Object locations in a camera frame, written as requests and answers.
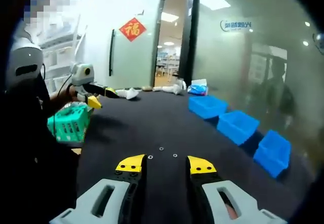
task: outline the door handle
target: door handle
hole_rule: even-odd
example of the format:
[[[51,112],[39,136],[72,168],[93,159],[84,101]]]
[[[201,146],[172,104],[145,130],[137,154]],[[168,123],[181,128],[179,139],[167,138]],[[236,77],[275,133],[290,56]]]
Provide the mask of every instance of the door handle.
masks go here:
[[[115,30],[113,29],[111,32],[110,49],[109,49],[109,76],[112,76],[112,46],[113,46],[114,37],[115,37]]]

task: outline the green basket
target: green basket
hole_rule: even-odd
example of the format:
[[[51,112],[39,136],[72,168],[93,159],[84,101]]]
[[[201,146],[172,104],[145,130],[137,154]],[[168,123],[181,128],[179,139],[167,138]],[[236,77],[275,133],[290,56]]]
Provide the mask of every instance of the green basket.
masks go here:
[[[83,142],[89,125],[89,114],[87,106],[70,106],[60,110],[54,117],[48,119],[47,127],[50,132],[61,142]]]

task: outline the glass wall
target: glass wall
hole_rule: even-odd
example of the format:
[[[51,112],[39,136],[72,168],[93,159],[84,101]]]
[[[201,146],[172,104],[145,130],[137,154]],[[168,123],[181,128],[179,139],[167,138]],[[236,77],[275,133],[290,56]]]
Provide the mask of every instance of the glass wall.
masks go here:
[[[199,0],[193,79],[278,131],[317,169],[324,158],[324,56],[297,0]]]

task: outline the black table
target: black table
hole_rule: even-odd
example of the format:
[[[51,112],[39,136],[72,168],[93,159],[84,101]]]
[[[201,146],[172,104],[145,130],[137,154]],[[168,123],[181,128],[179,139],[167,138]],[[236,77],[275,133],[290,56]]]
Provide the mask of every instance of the black table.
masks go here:
[[[124,158],[153,155],[147,165],[142,223],[190,223],[185,157],[192,155],[212,162],[223,179],[255,197],[259,209],[288,219],[313,181],[301,157],[293,151],[290,168],[274,180],[253,161],[248,145],[238,147],[212,123],[191,113],[188,97],[141,92],[135,101],[101,98],[103,108],[92,115],[80,158],[78,194],[109,177]],[[254,138],[249,141],[252,148],[258,143]]]

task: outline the blue plastic bin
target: blue plastic bin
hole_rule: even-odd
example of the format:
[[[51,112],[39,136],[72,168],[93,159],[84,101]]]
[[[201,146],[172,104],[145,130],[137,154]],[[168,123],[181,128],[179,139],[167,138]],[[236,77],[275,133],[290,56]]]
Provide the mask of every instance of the blue plastic bin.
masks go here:
[[[273,130],[259,143],[253,159],[258,162],[272,177],[277,177],[289,166],[290,142]]]
[[[253,135],[259,123],[259,120],[237,110],[220,115],[217,130],[239,146]]]
[[[226,112],[227,103],[214,96],[189,98],[189,110],[203,119],[210,119]]]

